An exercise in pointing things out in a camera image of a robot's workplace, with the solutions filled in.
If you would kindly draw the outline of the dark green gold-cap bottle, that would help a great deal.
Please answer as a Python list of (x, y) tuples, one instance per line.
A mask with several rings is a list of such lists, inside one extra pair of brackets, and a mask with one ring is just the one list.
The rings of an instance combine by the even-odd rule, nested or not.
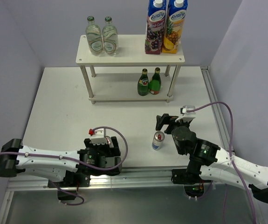
[(160, 78), (160, 68), (156, 67), (154, 75), (149, 83), (149, 91), (153, 95), (159, 94), (161, 89), (161, 78)]

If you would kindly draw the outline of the green Perrier labelled bottle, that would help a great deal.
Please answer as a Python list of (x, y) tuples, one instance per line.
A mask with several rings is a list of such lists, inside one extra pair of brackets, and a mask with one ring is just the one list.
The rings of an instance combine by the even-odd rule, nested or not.
[(148, 70), (143, 69), (142, 75), (139, 78), (139, 81), (137, 83), (137, 92), (140, 96), (146, 96), (149, 92), (149, 79), (148, 79)]

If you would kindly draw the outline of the clear bottle green cap front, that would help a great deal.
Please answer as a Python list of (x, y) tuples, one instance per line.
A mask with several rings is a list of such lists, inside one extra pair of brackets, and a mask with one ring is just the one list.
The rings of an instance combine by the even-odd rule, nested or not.
[(105, 17), (105, 26), (102, 29), (103, 46), (108, 55), (115, 55), (118, 51), (118, 32), (112, 23), (112, 18)]

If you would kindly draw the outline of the clear bottle green cap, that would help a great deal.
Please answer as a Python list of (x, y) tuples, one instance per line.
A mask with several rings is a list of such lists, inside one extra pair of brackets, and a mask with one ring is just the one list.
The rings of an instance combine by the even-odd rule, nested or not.
[(118, 32), (112, 23), (112, 18), (105, 17), (105, 26), (102, 29), (103, 46), (108, 55), (115, 55), (118, 51)]
[(86, 38), (89, 49), (93, 55), (100, 55), (103, 52), (102, 33), (93, 16), (87, 17)]

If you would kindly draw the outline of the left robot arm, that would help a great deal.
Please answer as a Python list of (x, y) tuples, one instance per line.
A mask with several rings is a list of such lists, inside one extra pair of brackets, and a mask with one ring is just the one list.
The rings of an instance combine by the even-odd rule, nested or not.
[(32, 175), (59, 187), (87, 187), (91, 176), (116, 176), (122, 171), (121, 151), (116, 137), (86, 138), (85, 148), (55, 152), (28, 147), (12, 139), (1, 149), (0, 177)]

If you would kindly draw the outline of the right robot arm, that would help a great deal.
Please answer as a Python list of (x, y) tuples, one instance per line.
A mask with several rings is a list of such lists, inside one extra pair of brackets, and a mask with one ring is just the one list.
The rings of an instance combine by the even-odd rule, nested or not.
[(156, 116), (156, 130), (167, 126), (165, 134), (172, 136), (179, 155), (187, 155), (187, 168), (172, 170), (174, 184), (196, 184), (214, 181), (248, 189), (255, 199), (268, 203), (268, 167), (230, 155), (222, 147), (197, 138), (189, 126), (194, 117), (178, 117), (164, 113)]

